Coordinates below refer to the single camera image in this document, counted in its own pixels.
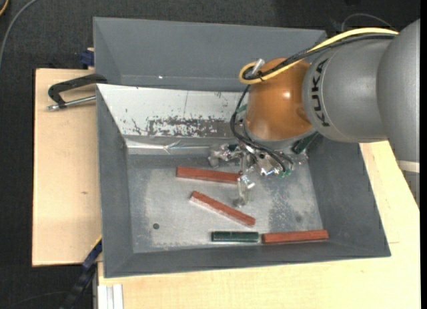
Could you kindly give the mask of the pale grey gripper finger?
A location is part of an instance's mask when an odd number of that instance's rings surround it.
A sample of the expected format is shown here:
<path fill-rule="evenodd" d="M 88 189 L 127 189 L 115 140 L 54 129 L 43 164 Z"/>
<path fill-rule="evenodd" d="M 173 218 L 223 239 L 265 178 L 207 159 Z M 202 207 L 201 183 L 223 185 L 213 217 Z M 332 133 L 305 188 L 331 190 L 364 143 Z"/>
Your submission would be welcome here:
<path fill-rule="evenodd" d="M 244 182 L 241 178 L 237 179 L 238 197 L 233 201 L 233 205 L 237 208 L 244 206 Z"/>
<path fill-rule="evenodd" d="M 253 189 L 256 183 L 251 181 L 249 177 L 242 176 L 242 197 L 245 203 L 252 202 L 254 200 Z"/>

